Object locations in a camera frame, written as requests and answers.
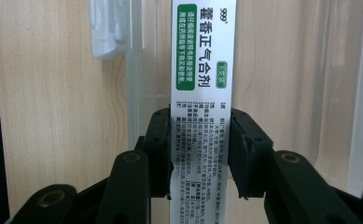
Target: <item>wooden wall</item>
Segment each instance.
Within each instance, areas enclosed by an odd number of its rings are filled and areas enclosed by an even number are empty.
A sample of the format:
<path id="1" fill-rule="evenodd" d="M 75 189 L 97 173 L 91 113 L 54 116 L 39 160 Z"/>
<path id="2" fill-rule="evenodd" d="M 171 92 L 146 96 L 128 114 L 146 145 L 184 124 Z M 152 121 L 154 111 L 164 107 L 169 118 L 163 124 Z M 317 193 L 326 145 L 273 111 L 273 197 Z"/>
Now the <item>wooden wall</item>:
<path id="1" fill-rule="evenodd" d="M 158 18 L 170 18 L 170 2 L 157 1 Z M 275 149 L 303 154 L 344 189 L 363 1 L 238 4 L 233 107 Z M 169 26 L 157 31 L 162 77 L 170 74 Z M 87 1 L 0 0 L 0 113 L 12 216 L 47 185 L 81 190 L 109 174 L 128 144 L 126 63 L 92 58 Z M 237 200 L 231 180 L 227 204 L 228 223 L 266 223 L 262 200 Z M 167 203 L 154 206 L 153 223 L 166 223 Z"/>

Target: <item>screw hole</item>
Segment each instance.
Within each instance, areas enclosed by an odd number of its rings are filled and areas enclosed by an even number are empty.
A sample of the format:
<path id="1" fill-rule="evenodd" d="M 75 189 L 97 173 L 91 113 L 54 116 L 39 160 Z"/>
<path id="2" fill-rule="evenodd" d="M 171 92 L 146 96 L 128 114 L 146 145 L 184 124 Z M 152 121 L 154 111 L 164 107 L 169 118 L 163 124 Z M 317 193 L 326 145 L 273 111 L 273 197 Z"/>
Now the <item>screw hole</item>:
<path id="1" fill-rule="evenodd" d="M 135 161 L 140 160 L 140 155 L 138 155 L 136 153 L 130 153 L 130 154 L 127 154 L 127 155 L 123 156 L 123 159 L 126 162 L 135 162 Z"/>
<path id="2" fill-rule="evenodd" d="M 38 199 L 38 205 L 41 207 L 50 207 L 61 202 L 65 197 L 65 192 L 62 189 L 55 189 L 42 195 Z"/>
<path id="3" fill-rule="evenodd" d="M 300 158 L 291 153 L 285 153 L 285 154 L 281 155 L 281 159 L 283 159 L 284 161 L 293 162 L 293 163 L 300 162 Z"/>
<path id="4" fill-rule="evenodd" d="M 130 221 L 130 216 L 127 213 L 120 212 L 114 215 L 112 219 L 113 224 L 128 224 Z"/>

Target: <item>wood grain panel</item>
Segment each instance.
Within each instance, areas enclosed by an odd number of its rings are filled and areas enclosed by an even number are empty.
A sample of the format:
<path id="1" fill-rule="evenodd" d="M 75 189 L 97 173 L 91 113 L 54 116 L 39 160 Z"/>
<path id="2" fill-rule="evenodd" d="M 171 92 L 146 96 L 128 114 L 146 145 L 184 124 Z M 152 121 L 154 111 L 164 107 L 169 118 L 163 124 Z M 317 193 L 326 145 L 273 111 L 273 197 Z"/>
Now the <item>wood grain panel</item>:
<path id="1" fill-rule="evenodd" d="M 91 56 L 86 1 L 0 1 L 0 111 L 12 216 L 37 190 L 108 176 L 127 148 L 125 60 Z"/>
<path id="2" fill-rule="evenodd" d="M 155 18 L 145 23 L 156 27 L 143 31 L 145 66 L 156 73 L 140 80 L 150 85 L 139 91 L 146 96 L 170 93 L 170 5 L 145 1 L 142 17 Z M 233 107 L 249 113 L 276 149 L 301 153 L 343 189 L 363 1 L 239 0 L 237 13 Z M 80 190 L 102 179 L 127 148 L 125 60 L 94 60 L 90 32 L 86 1 L 0 0 L 0 110 L 12 216 L 47 185 Z M 144 106 L 168 104 L 141 96 Z M 239 200 L 228 185 L 228 223 L 267 223 L 262 200 Z M 168 203 L 153 204 L 154 223 L 167 223 Z"/>

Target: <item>black metal clamp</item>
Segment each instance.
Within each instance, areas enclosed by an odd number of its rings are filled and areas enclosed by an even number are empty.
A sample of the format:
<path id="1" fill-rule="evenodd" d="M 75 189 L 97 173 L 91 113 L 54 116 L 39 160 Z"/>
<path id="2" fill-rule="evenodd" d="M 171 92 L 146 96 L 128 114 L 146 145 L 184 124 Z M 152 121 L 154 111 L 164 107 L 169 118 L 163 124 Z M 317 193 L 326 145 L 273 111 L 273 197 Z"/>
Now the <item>black metal clamp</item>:
<path id="1" fill-rule="evenodd" d="M 135 150 L 117 156 L 110 177 L 77 193 L 52 185 L 34 194 L 12 224 L 150 223 L 150 198 L 170 199 L 170 109 L 155 112 Z M 363 223 L 358 199 L 328 185 L 300 154 L 274 151 L 245 112 L 232 109 L 228 164 L 239 197 L 265 197 L 272 224 Z"/>

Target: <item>green label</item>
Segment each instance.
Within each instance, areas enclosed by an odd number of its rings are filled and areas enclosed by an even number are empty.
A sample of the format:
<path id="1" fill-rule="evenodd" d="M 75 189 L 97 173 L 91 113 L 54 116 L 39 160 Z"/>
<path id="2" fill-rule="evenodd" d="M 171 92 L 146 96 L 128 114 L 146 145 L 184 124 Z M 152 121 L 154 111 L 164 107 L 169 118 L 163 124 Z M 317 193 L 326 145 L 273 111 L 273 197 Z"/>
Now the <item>green label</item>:
<path id="1" fill-rule="evenodd" d="M 225 89 L 227 87 L 228 63 L 216 63 L 216 87 Z"/>
<path id="2" fill-rule="evenodd" d="M 177 54 L 176 87 L 179 91 L 195 89 L 196 56 L 196 13 L 194 4 L 180 5 L 177 8 Z"/>

